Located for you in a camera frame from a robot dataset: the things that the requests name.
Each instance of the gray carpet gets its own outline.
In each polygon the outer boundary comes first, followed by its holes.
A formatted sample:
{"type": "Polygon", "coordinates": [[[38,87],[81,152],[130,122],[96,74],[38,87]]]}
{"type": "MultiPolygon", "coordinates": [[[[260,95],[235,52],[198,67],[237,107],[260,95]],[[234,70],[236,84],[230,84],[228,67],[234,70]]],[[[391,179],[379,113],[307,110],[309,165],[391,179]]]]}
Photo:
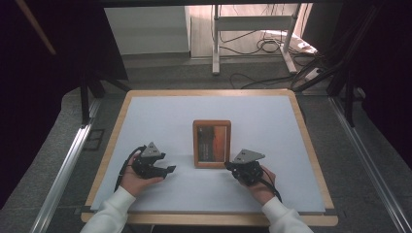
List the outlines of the gray carpet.
{"type": "MultiPolygon", "coordinates": [[[[283,64],[223,64],[220,76],[211,75],[211,65],[128,68],[129,85],[135,89],[232,88],[230,75],[243,73],[256,80],[284,77],[283,64]]],[[[233,77],[236,88],[252,81],[233,77]]],[[[253,88],[287,87],[257,84],[253,88]]],[[[86,201],[103,156],[124,93],[110,85],[103,98],[89,141],[82,151],[63,193],[48,232],[79,232],[84,223],[80,211],[86,201]]],[[[321,83],[315,89],[322,89],[321,83]]],[[[321,164],[339,223],[336,227],[311,227],[315,232],[396,232],[385,206],[367,176],[345,131],[324,95],[297,96],[321,164]]],[[[360,103],[354,108],[355,125],[371,149],[377,166],[407,214],[412,216],[412,173],[385,138],[368,120],[360,103]]],[[[79,92],[65,96],[59,119],[35,162],[0,213],[0,232],[28,232],[81,123],[79,92]]],[[[148,232],[147,226],[126,227],[123,232],[148,232]]]]}

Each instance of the wall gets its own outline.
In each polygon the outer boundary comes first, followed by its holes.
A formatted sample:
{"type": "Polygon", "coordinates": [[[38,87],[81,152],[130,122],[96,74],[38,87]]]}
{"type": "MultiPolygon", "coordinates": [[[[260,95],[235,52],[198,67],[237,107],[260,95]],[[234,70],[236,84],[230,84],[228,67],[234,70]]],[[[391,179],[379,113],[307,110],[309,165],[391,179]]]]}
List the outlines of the wall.
{"type": "Polygon", "coordinates": [[[105,9],[120,54],[189,52],[189,8],[105,9]]]}

